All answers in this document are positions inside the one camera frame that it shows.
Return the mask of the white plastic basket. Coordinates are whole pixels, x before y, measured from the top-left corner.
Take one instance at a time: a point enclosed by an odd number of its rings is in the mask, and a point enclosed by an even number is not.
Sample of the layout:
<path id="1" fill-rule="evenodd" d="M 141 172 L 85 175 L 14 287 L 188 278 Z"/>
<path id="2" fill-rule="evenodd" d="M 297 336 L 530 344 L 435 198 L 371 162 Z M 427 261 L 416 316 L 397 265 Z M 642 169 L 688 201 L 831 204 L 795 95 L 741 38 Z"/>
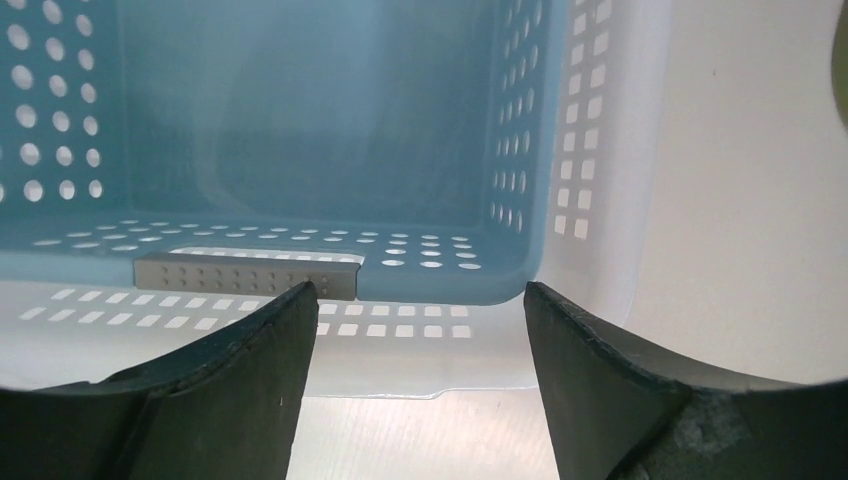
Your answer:
<path id="1" fill-rule="evenodd" d="M 312 282 L 320 303 L 311 396 L 431 398 L 536 384 L 522 297 L 542 282 L 620 324 L 642 256 L 672 5 L 569 5 L 542 257 L 491 305 L 362 300 L 363 258 L 185 247 L 134 264 L 134 280 L 57 283 L 1 274 L 1 383 L 96 382 L 233 324 Z"/>

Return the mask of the blue perforated basket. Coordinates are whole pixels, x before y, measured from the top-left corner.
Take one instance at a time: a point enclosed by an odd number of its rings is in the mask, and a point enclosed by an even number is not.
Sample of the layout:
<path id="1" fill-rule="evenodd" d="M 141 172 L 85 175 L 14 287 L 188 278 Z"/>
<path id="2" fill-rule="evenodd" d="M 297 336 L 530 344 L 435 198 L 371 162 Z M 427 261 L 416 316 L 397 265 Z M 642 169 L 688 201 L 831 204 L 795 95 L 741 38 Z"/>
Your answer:
<path id="1" fill-rule="evenodd" d="M 5 1 L 1 274 L 185 247 L 363 258 L 362 300 L 538 272 L 565 1 Z"/>

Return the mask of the green plastic waste bin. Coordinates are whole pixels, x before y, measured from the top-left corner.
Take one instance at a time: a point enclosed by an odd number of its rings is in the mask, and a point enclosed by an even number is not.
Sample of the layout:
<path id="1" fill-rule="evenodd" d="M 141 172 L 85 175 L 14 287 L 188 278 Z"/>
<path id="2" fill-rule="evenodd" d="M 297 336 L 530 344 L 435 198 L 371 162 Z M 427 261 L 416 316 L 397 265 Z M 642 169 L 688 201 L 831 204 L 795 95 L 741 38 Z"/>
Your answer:
<path id="1" fill-rule="evenodd" d="M 847 2 L 842 1 L 831 51 L 831 86 L 840 121 L 847 127 Z"/>

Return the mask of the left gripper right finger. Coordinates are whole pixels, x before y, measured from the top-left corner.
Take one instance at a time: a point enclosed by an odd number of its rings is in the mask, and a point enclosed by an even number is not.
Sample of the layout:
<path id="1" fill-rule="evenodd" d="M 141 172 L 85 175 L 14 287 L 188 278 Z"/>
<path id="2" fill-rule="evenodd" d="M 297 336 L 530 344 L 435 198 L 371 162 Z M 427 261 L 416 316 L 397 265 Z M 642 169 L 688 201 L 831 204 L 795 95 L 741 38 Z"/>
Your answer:
<path id="1" fill-rule="evenodd" d="M 843 479 L 847 384 L 724 369 L 531 282 L 523 305 L 563 479 Z"/>

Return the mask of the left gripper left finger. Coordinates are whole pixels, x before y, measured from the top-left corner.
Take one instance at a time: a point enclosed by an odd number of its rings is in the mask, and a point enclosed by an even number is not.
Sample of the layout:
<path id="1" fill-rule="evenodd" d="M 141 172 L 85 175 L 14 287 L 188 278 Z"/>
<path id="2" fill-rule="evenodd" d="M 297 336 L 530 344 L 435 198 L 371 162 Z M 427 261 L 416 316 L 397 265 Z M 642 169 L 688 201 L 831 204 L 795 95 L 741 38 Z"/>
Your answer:
<path id="1" fill-rule="evenodd" d="M 283 479 L 319 304 L 302 282 L 97 383 L 1 392 L 5 479 Z"/>

